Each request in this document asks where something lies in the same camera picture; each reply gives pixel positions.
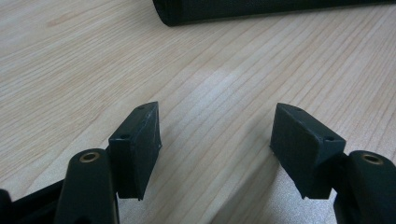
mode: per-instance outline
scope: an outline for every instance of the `wood grain surface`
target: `wood grain surface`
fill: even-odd
[[[149,0],[0,2],[0,188],[13,200],[160,104],[163,148],[121,223],[335,223],[269,148],[277,102],[396,162],[396,6],[169,28]]]

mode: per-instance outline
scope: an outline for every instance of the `clamp jaw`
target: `clamp jaw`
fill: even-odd
[[[329,199],[337,191],[338,223],[394,223],[396,167],[369,151],[353,151],[337,133],[301,108],[277,104],[271,149],[302,197]]]
[[[76,154],[66,177],[12,202],[0,190],[0,223],[120,223],[120,198],[142,200],[162,147],[158,103],[136,108],[106,150]]]

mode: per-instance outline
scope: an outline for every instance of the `small hole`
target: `small hole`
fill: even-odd
[[[83,157],[83,159],[86,160],[86,161],[90,161],[90,160],[92,160],[93,158],[95,158],[95,155],[94,155],[94,154],[88,154],[88,155],[85,155],[85,156]]]
[[[334,141],[334,138],[331,136],[327,136],[327,137],[324,137],[324,140],[332,142],[332,141]]]
[[[79,217],[76,221],[75,224],[91,224],[91,221],[89,218],[86,217]]]
[[[81,162],[91,162],[91,161],[96,161],[100,157],[100,154],[97,152],[88,152],[82,155],[79,158],[79,161]]]
[[[130,137],[131,137],[131,135],[129,135],[129,134],[122,134],[120,136],[120,139],[127,139],[127,138],[130,138]]]
[[[362,156],[366,161],[375,165],[382,165],[384,163],[381,159],[374,155],[363,154]]]

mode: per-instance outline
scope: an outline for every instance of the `wooden table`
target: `wooden table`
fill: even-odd
[[[163,148],[121,223],[334,223],[271,152],[277,102],[396,162],[396,6],[169,28],[151,1],[0,3],[0,188],[62,178],[136,106],[160,104]]]

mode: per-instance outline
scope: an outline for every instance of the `black cylindrical object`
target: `black cylindrical object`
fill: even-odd
[[[395,0],[153,0],[153,2],[163,23],[174,26],[189,21],[391,3]]]

